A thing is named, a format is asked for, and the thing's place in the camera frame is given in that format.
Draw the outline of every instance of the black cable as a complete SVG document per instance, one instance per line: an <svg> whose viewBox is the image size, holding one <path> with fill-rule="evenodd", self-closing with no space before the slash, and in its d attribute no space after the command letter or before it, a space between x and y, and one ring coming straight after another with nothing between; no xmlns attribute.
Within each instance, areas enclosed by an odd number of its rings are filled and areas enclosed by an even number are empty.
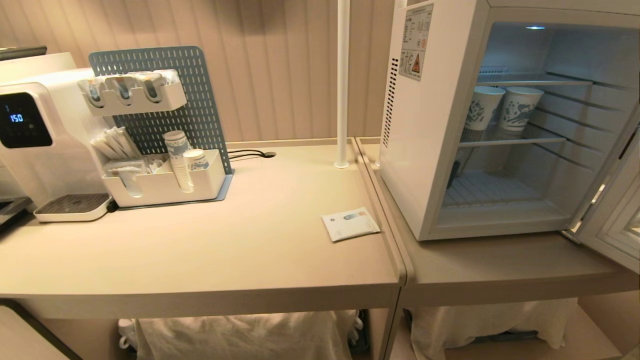
<svg viewBox="0 0 640 360"><path fill-rule="evenodd" d="M244 156L260 156L261 158L272 158L276 156L275 152L272 152L272 151L262 152L260 150L255 150L255 149L227 151L227 153L229 154L233 154L235 152L255 152L255 154L242 154L242 155L229 156L229 160L242 158Z"/></svg>

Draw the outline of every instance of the warning label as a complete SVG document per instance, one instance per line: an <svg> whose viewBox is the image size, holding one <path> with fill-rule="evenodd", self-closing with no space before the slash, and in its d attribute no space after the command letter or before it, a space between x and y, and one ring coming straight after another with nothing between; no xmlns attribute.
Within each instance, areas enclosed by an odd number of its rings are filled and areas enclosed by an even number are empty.
<svg viewBox="0 0 640 360"><path fill-rule="evenodd" d="M433 4L407 11L404 18L400 74L420 81L427 49Z"/></svg>

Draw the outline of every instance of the pegboard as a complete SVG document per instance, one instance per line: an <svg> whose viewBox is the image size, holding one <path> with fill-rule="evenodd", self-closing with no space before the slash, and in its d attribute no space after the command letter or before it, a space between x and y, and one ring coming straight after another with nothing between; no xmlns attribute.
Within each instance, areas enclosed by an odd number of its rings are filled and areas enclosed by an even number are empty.
<svg viewBox="0 0 640 360"><path fill-rule="evenodd" d="M197 149L218 149L225 174L232 173L213 96L204 53L197 46L150 47L99 51L89 55L96 76L134 71L175 69L180 76L187 104L172 111L116 115L117 126L125 126L143 154L166 152L163 134L183 130Z"/></svg>

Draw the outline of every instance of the white organizer bin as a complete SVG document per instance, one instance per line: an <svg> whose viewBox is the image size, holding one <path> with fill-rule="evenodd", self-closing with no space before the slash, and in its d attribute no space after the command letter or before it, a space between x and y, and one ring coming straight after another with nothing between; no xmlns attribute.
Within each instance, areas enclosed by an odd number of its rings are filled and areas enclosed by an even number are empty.
<svg viewBox="0 0 640 360"><path fill-rule="evenodd" d="M91 104L87 95L84 95L84 101L89 107L91 114L94 116L112 116L112 115L124 115L135 113L152 113L155 111L170 111L176 110L187 103L187 98L184 95L184 89L180 81L172 84L160 86L159 91L162 93L161 102L152 102L145 95L145 91L142 88L131 89L131 105L125 105L120 100L113 90L103 90L100 92L100 96L104 99L104 107L96 108Z"/></svg>
<svg viewBox="0 0 640 360"><path fill-rule="evenodd" d="M156 174L134 177L142 190L140 196L131 195L119 177L104 176L102 181L121 208L215 199L225 181L225 169L218 150L206 150L205 153L209 167L189 171L193 184L190 193L180 189L171 172L170 161L166 161Z"/></svg>

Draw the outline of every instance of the drip tray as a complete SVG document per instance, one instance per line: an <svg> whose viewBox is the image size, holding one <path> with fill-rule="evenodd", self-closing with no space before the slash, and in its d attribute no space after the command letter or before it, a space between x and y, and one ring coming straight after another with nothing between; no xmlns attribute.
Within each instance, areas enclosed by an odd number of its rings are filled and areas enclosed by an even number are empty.
<svg viewBox="0 0 640 360"><path fill-rule="evenodd" d="M40 206L34 215L41 222L91 221L107 212L107 193L68 194Z"/></svg>

